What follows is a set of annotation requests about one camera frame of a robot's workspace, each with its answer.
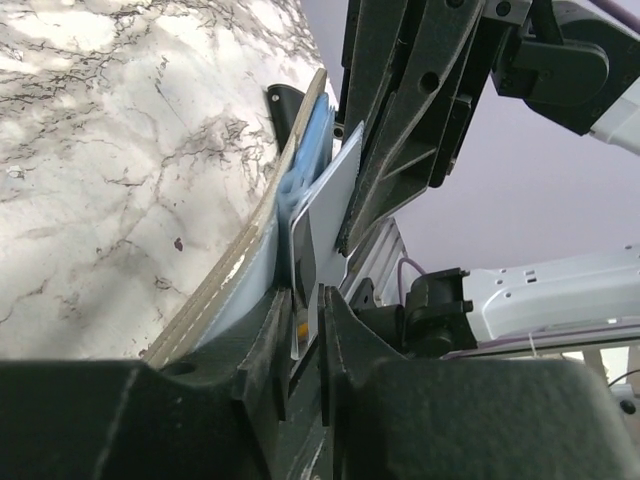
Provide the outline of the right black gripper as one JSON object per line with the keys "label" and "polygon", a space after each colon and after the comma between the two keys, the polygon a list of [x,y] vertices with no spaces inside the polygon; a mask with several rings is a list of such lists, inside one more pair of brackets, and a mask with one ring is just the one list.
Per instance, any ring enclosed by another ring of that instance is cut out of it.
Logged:
{"label": "right black gripper", "polygon": [[342,54],[344,133],[364,124],[343,255],[452,172],[503,38],[531,1],[351,1]]}

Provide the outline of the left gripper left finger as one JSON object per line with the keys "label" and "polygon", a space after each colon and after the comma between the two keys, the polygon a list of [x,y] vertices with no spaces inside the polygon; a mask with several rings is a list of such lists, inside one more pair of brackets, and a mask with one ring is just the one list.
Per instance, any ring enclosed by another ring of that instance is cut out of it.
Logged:
{"label": "left gripper left finger", "polygon": [[140,360],[5,361],[5,479],[270,479],[285,417],[291,295],[223,335]]}

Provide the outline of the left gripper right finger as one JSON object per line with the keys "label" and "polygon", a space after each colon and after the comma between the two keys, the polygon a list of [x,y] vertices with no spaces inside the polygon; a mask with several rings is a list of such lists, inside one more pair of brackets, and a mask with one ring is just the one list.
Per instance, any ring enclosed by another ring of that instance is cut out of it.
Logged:
{"label": "left gripper right finger", "polygon": [[338,289],[318,292],[322,416],[336,479],[635,479],[605,383],[562,360],[407,359]]}

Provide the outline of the grey card holder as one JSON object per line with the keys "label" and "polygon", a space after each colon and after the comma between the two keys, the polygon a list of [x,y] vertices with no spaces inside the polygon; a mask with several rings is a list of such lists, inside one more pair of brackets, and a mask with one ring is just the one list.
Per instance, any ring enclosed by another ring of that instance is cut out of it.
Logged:
{"label": "grey card holder", "polygon": [[240,284],[258,253],[268,229],[277,224],[276,192],[283,175],[291,167],[302,135],[308,125],[317,97],[325,92],[327,71],[316,70],[303,97],[285,147],[275,163],[275,170],[262,199],[247,225],[234,239],[225,254],[205,277],[194,294],[176,314],[169,326],[148,348],[143,360],[162,368],[192,350],[216,323],[233,291]]}

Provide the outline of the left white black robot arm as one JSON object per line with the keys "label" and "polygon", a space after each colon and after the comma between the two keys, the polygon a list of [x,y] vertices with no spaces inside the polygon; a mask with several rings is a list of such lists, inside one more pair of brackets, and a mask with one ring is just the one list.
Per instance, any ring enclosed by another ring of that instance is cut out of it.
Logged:
{"label": "left white black robot arm", "polygon": [[5,479],[635,479],[639,402],[544,357],[639,314],[633,250],[419,277],[402,305],[321,286],[319,337],[285,357],[288,294],[155,369],[1,366]]}

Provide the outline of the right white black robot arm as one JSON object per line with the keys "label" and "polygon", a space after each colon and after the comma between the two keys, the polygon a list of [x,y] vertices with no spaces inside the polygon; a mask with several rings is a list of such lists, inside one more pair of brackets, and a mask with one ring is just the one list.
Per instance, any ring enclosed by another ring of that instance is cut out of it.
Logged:
{"label": "right white black robot arm", "polygon": [[451,172],[487,82],[584,135],[639,77],[639,22],[571,1],[352,1],[338,122],[363,132],[337,245]]}

